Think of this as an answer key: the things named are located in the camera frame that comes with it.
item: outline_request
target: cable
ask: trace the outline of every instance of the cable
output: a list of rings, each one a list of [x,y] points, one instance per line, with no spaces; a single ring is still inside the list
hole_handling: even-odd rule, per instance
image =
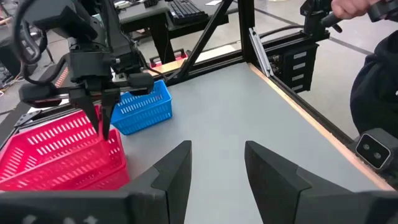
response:
[[[262,39],[262,38],[265,38],[265,37],[267,37],[269,35],[276,34],[276,33],[281,32],[281,31],[285,31],[285,30],[289,30],[289,29],[302,29],[302,28],[304,28],[304,26],[302,26],[302,25],[285,26],[285,27],[281,27],[279,29],[271,30],[269,32],[265,32],[263,34],[260,34],[259,37],[260,37],[260,39]]]
[[[40,86],[44,86],[44,85],[48,85],[49,83],[51,83],[57,76],[58,74],[61,72],[61,69],[63,67],[63,64],[67,61],[66,60],[67,55],[63,55],[62,58],[59,60],[59,62],[57,63],[57,65],[55,66],[55,69],[53,71],[53,74],[51,74],[51,76],[48,77],[48,79],[44,80],[44,81],[37,81],[37,80],[33,80],[30,78],[30,73],[27,69],[27,65],[25,63],[21,63],[21,72],[23,74],[23,77],[25,78],[26,81],[35,84],[35,85],[40,85]]]
[[[30,36],[30,29],[29,29],[29,24],[27,22],[23,22],[22,23],[22,29],[24,30],[24,39],[27,43],[27,45],[33,50],[33,57],[30,59],[27,59],[29,61],[29,65],[32,65],[36,62],[38,62],[41,57],[42,54],[40,53],[40,49],[39,46],[36,44],[36,42],[32,39],[32,37]]]
[[[32,61],[26,58],[26,56],[24,55],[24,49],[22,47],[22,41],[21,41],[21,23],[27,9],[32,5],[34,1],[35,0],[25,0],[19,4],[16,16],[14,18],[14,23],[12,25],[12,37],[14,41],[16,55],[23,61],[24,64],[28,65],[31,65]]]

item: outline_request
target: table surface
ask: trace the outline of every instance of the table surface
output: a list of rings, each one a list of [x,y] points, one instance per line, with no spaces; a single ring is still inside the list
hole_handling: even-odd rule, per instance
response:
[[[376,184],[245,63],[171,86],[173,118],[122,136],[131,178],[192,140],[185,223],[262,223],[244,144],[253,140],[353,192]]]
[[[166,13],[168,11],[169,8],[167,7],[167,3],[165,1],[159,1],[156,6],[148,8],[145,8],[144,4],[142,3],[127,7],[125,11],[121,11],[119,14],[119,20],[121,24],[125,24],[161,13]]]

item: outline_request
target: black cable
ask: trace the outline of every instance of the black cable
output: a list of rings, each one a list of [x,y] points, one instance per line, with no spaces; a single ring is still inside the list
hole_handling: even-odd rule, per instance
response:
[[[35,84],[35,85],[48,85],[49,83],[51,83],[57,76],[58,74],[61,72],[61,69],[63,67],[63,64],[67,61],[66,60],[67,55],[63,55],[62,58],[59,60],[59,62],[57,63],[57,65],[55,66],[55,69],[53,71],[53,74],[51,74],[51,76],[49,76],[46,80],[44,81],[37,81],[37,80],[33,80],[30,78],[30,73],[27,69],[27,64],[22,62],[22,66],[21,66],[21,72],[22,72],[22,76],[25,78],[26,81]]]
[[[29,29],[29,24],[27,22],[23,22],[22,23],[22,29],[24,30],[24,39],[27,43],[27,45],[30,47],[30,49],[33,50],[33,56],[32,58],[29,58],[28,61],[29,63],[27,63],[28,65],[32,65],[37,63],[41,57],[42,54],[40,53],[40,49],[39,46],[36,44],[36,42],[34,41],[34,39],[30,36],[30,29]]]
[[[26,58],[26,56],[24,54],[24,49],[23,49],[22,40],[21,40],[21,24],[22,24],[22,19],[25,15],[27,9],[32,5],[32,3],[34,1],[35,0],[25,0],[19,4],[19,7],[17,8],[16,16],[14,18],[14,23],[12,25],[12,38],[14,41],[14,48],[15,48],[16,55],[21,59],[23,64],[28,64],[28,65],[31,65],[32,62],[28,58]]]
[[[30,25],[25,21],[23,23],[23,29],[24,29],[24,38],[27,42],[27,44],[29,45],[28,42],[33,42],[35,46],[37,46],[35,40],[32,38],[32,36],[30,35],[31,31],[30,31]],[[47,44],[48,44],[48,39],[47,39],[47,32],[46,30],[41,30],[41,39],[40,39],[40,44],[39,44],[39,51],[40,53],[43,53],[44,50],[46,50],[47,48]]]
[[[265,32],[263,34],[260,34],[259,37],[260,37],[260,39],[262,39],[262,38],[265,38],[265,37],[267,37],[269,35],[276,34],[276,33],[281,32],[281,31],[285,31],[285,30],[289,30],[289,29],[302,29],[302,28],[304,28],[304,26],[302,26],[302,25],[285,26],[285,27],[281,27],[279,29],[271,30],[269,32]]]

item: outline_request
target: desk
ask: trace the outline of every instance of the desk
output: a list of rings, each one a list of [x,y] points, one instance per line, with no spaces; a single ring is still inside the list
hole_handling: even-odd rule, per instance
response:
[[[165,23],[168,11],[167,3],[159,1],[156,6],[149,8],[145,8],[144,4],[131,6],[119,14],[121,28],[126,33],[144,28],[150,29],[157,53],[161,55],[162,63],[175,60],[170,40],[165,40],[168,35]]]
[[[353,192],[392,189],[262,78],[240,63],[171,86],[173,118],[122,136],[131,178],[192,140],[189,224],[262,223],[244,163],[247,140]]]
[[[172,62],[175,57],[170,40],[203,30],[218,8],[218,6],[206,6],[205,4],[210,2],[210,0],[192,0],[192,2],[205,11],[209,17],[191,24],[175,26],[168,15],[167,3],[159,1],[156,6],[147,9],[143,4],[139,4],[121,11],[119,14],[121,27],[124,32],[132,32],[149,27],[160,60],[163,64]],[[219,25],[228,23],[228,14],[237,11],[238,6],[232,3]]]
[[[210,19],[214,16],[218,6],[207,6],[206,3],[209,3],[211,0],[191,0],[194,4],[198,6],[201,10],[205,11],[209,17],[207,19],[204,19],[202,21],[198,22],[193,22],[190,24],[185,24],[185,25],[174,25],[171,18],[167,16],[167,27],[169,30],[169,39],[174,39],[177,37],[181,37],[183,35],[191,34],[194,32],[201,31],[205,29],[207,26],[207,23],[210,21]],[[238,12],[238,5],[234,2],[231,3],[229,6],[228,10],[225,13],[225,16],[223,19],[220,21],[219,25],[227,24],[229,22],[228,20],[228,15]]]

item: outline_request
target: keyboard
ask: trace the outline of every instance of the keyboard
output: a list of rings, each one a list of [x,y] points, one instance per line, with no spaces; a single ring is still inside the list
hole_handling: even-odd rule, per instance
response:
[[[206,19],[209,15],[197,8],[190,0],[173,0],[167,3],[174,25],[183,25]]]

